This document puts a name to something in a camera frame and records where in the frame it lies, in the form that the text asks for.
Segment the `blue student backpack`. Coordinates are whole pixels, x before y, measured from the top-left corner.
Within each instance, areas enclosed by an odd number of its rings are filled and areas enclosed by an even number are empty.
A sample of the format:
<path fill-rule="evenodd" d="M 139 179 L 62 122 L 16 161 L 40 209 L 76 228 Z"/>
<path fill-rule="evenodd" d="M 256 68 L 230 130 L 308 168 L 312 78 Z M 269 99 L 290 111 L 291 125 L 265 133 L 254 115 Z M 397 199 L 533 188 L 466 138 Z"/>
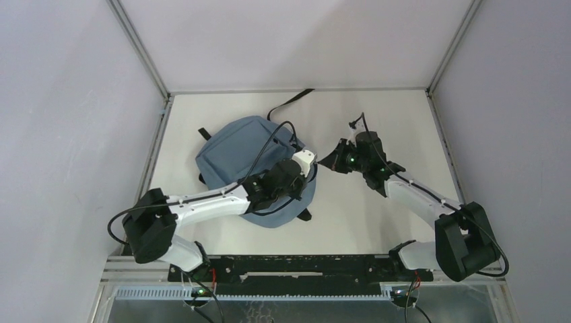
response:
<path fill-rule="evenodd" d="M 305 143 L 292 130 L 283 126 L 261 154 L 259 161 L 255 162 L 277 127 L 278 124 L 267 117 L 254 115 L 232 121 L 214 135 L 210 135 L 204 128 L 199 129 L 206 139 L 195 157 L 199 180 L 210 190 L 223 187 L 245 177 L 251 168 L 253 174 L 270 170 L 277 162 L 306 148 Z M 268 209 L 247 213 L 242 218 L 266 228 L 280 227 L 295 218 L 310 221 L 312 214 L 308 206 L 315 194 L 317 170 L 314 167 L 310 171 L 307 187 L 300 200 L 286 196 Z"/>

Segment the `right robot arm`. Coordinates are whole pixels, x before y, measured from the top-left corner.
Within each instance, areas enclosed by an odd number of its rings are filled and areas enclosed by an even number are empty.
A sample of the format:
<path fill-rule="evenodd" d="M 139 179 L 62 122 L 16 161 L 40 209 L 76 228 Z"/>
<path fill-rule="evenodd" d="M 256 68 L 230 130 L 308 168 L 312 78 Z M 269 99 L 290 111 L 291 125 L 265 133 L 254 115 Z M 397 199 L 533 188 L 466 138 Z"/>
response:
<path fill-rule="evenodd" d="M 375 132 L 358 133 L 353 141 L 340 139 L 319 164 L 340 174 L 360 173 L 370 189 L 406 206 L 434 230 L 432 242 L 409 240 L 390 250 L 394 278 L 406 280 L 424 269 L 442 271 L 459 282 L 485 275 L 485 267 L 505 257 L 480 204 L 448 199 L 415 180 L 403 166 L 387 159 Z"/>

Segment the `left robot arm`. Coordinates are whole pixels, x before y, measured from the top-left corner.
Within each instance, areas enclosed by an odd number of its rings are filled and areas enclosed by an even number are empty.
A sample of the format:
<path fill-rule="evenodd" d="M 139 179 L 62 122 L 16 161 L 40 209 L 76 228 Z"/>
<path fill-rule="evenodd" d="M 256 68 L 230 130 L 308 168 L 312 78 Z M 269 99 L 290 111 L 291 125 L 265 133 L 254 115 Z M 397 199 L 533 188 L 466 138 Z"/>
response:
<path fill-rule="evenodd" d="M 147 191 L 134 207 L 121 213 L 135 262 L 162 261 L 196 281 L 205 279 L 211 264 L 204 248 L 180 236 L 180 230 L 218 217 L 262 211 L 285 197 L 300 200 L 315 159 L 313 152 L 303 149 L 267 171 L 200 194 L 165 195 L 159 188 Z"/>

